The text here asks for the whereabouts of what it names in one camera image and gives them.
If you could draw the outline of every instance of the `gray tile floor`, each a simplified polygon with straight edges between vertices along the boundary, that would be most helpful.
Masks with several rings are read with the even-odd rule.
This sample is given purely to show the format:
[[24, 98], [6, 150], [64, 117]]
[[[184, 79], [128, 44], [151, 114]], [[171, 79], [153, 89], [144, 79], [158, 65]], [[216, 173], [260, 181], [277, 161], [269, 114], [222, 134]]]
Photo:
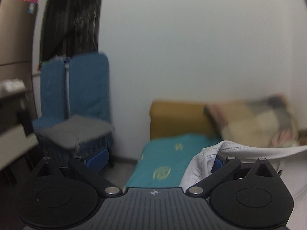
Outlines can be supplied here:
[[99, 174], [122, 189], [132, 175], [134, 168], [135, 164], [115, 162], [114, 168], [107, 165]]

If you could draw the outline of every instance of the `mattress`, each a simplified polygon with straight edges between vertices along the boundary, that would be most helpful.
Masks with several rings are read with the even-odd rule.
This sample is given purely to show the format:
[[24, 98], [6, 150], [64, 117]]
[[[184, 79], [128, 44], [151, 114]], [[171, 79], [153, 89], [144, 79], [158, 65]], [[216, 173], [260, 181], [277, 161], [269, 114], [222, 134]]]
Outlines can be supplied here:
[[144, 147], [126, 187], [178, 187], [191, 159], [220, 141], [200, 134], [152, 140]]

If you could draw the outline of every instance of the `gray cushion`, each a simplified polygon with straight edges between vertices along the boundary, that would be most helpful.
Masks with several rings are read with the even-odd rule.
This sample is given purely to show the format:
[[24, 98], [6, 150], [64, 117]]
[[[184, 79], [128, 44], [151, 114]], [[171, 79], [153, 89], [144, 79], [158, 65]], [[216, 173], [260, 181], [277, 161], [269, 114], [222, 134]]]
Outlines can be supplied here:
[[62, 123], [39, 131], [38, 134], [65, 149], [79, 149], [81, 144], [105, 136], [113, 130], [114, 127], [105, 121], [74, 115]]

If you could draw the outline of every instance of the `white shirt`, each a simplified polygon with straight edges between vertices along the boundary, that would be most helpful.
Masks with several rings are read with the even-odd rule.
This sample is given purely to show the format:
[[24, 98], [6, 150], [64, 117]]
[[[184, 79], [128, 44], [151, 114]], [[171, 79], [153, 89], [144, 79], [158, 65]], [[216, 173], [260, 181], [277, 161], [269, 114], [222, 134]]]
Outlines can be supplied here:
[[234, 156], [243, 163], [254, 163], [259, 157], [267, 158], [280, 175], [294, 200], [294, 209], [287, 227], [291, 230], [307, 229], [307, 146], [290, 148], [256, 148], [222, 141], [204, 148], [188, 165], [180, 187], [185, 191], [211, 174], [216, 155]]

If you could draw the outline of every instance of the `logo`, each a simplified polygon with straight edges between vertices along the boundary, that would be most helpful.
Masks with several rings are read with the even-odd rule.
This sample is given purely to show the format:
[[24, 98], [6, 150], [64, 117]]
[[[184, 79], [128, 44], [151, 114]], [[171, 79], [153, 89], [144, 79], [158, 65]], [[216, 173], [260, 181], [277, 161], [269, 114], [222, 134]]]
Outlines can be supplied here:
[[156, 196], [159, 192], [157, 190], [153, 190], [150, 192], [153, 196]]
[[177, 150], [183, 150], [183, 146], [182, 146], [182, 144], [180, 143], [180, 144], [176, 144], [175, 145], [175, 150], [177, 151]]
[[167, 166], [163, 166], [157, 168], [153, 173], [153, 180], [163, 180], [168, 177], [171, 172], [171, 168]]

